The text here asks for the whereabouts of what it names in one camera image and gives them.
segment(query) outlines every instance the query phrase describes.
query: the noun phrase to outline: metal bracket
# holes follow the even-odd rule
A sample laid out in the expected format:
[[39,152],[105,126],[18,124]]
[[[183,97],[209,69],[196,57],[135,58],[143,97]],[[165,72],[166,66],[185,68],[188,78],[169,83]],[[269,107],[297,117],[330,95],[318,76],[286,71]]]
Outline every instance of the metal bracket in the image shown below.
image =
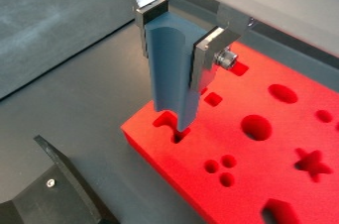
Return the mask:
[[217,27],[194,47],[194,67],[192,88],[202,92],[213,82],[218,65],[233,68],[238,55],[230,50],[232,43],[256,25],[256,19],[230,6],[221,4],[218,22],[225,28]]
[[147,44],[146,44],[146,36],[145,36],[145,25],[166,12],[169,12],[167,0],[157,0],[150,5],[137,9],[135,11],[135,23],[141,29],[143,55],[146,57],[149,57],[149,53],[147,53]]
[[0,223],[119,223],[67,156],[42,136],[35,141],[55,165],[13,200],[0,204]]
[[217,55],[241,37],[229,29],[216,28],[196,46],[192,88],[202,90],[213,82],[217,74]]

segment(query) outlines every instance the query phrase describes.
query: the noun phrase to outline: screw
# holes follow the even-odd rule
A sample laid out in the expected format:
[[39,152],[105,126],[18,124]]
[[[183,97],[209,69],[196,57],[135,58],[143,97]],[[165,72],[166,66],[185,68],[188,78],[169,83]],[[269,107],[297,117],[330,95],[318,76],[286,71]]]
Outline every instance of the screw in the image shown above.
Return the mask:
[[254,17],[250,17],[249,27],[253,27],[257,23],[257,19]]
[[216,64],[224,69],[232,69],[238,61],[238,55],[234,54],[229,47],[226,47],[216,56]]
[[57,185],[57,181],[54,179],[50,179],[47,182],[47,187],[53,188]]

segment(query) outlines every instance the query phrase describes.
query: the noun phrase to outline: black bracket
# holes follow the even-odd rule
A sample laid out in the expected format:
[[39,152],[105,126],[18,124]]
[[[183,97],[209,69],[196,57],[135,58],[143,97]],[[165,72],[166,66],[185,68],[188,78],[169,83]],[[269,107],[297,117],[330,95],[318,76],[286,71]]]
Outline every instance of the black bracket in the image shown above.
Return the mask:
[[0,204],[0,223],[119,223],[69,157],[42,136],[35,141],[55,164],[13,200]]

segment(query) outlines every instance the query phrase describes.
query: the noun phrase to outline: circular hole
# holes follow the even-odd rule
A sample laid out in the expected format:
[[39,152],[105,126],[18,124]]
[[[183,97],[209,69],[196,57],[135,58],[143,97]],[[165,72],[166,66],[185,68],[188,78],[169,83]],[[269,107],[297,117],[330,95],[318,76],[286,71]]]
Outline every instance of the circular hole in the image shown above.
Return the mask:
[[222,157],[222,164],[226,168],[233,168],[238,164],[238,161],[236,157],[226,155]]
[[214,160],[206,161],[206,171],[209,173],[216,173],[218,171],[218,169],[220,169],[220,164],[217,161],[214,161]]
[[270,122],[258,115],[250,115],[244,119],[242,129],[248,136],[256,141],[265,141],[272,135]]
[[272,96],[285,103],[296,103],[298,101],[297,93],[285,85],[274,84],[269,87]]
[[236,177],[233,176],[232,173],[224,172],[221,174],[221,184],[225,187],[232,187],[236,184]]
[[330,123],[333,121],[333,115],[326,110],[318,110],[316,116],[324,123]]

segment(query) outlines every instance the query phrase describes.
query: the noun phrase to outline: red shape sorter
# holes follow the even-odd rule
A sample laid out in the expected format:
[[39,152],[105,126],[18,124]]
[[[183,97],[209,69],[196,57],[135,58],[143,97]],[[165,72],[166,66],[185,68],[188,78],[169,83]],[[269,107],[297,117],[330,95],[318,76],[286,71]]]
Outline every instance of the red shape sorter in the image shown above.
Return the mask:
[[339,223],[339,94],[233,50],[241,64],[218,71],[190,128],[150,102],[122,126],[129,142],[210,223]]

